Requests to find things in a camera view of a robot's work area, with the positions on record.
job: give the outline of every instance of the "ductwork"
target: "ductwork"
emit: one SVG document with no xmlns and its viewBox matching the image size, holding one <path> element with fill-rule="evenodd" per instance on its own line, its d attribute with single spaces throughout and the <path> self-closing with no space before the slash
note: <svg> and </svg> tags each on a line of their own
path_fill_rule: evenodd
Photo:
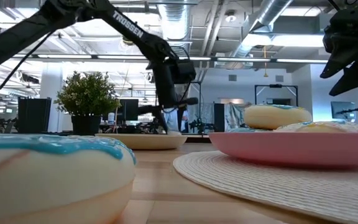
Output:
<svg viewBox="0 0 358 224">
<path fill-rule="evenodd" d="M 188 38 L 190 25 L 190 6 L 176 4 L 157 5 L 162 19 L 162 34 L 164 39 L 171 41 L 184 41 Z M 189 53 L 189 43 L 170 44 L 173 51 L 179 56 L 186 56 L 185 50 Z"/>
<path fill-rule="evenodd" d="M 283 11 L 292 3 L 293 0 L 263 0 L 259 11 L 247 16 L 244 21 L 244 39 L 231 57 L 244 58 L 248 55 L 254 46 L 247 45 L 246 37 L 249 32 L 257 29 L 272 30 L 273 23 L 283 13 Z M 242 68 L 243 65 L 238 62 L 228 62 L 224 66 L 226 69 Z"/>
</svg>

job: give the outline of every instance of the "table surface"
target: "table surface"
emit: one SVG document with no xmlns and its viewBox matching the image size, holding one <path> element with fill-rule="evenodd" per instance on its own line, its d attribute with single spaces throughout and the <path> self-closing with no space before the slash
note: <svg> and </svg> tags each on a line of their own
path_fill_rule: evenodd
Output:
<svg viewBox="0 0 358 224">
<path fill-rule="evenodd" d="M 115 224 L 333 223 L 220 194 L 182 177 L 172 166 L 180 155 L 214 150 L 211 144 L 186 143 L 176 150 L 135 151 L 132 198 Z"/>
</svg>

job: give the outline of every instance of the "pink plate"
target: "pink plate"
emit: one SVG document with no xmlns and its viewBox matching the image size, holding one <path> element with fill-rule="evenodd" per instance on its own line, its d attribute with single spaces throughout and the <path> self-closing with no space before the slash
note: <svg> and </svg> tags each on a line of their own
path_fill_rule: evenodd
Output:
<svg viewBox="0 0 358 224">
<path fill-rule="evenodd" d="M 273 166 L 358 166 L 358 133 L 209 133 L 221 152 Z"/>
</svg>

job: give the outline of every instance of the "round placemat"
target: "round placemat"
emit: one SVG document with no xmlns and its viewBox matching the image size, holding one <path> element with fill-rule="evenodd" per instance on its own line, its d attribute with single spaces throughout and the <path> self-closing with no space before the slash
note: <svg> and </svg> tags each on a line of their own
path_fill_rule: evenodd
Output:
<svg viewBox="0 0 358 224">
<path fill-rule="evenodd" d="M 358 170 L 297 170 L 248 164 L 219 151 L 173 161 L 205 187 L 341 223 L 358 223 Z"/>
</svg>

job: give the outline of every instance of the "computer monitor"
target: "computer monitor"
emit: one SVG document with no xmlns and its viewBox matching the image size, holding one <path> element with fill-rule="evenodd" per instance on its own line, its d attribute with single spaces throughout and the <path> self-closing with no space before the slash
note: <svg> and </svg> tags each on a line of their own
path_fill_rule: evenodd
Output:
<svg viewBox="0 0 358 224">
<path fill-rule="evenodd" d="M 348 112 L 343 113 L 343 111 L 354 110 L 356 108 L 356 104 L 353 102 L 339 102 L 332 101 L 331 102 L 331 113 L 334 119 L 355 119 L 356 112 Z"/>
<path fill-rule="evenodd" d="M 137 121 L 138 99 L 119 100 L 121 107 L 117 110 L 117 121 Z"/>
</svg>

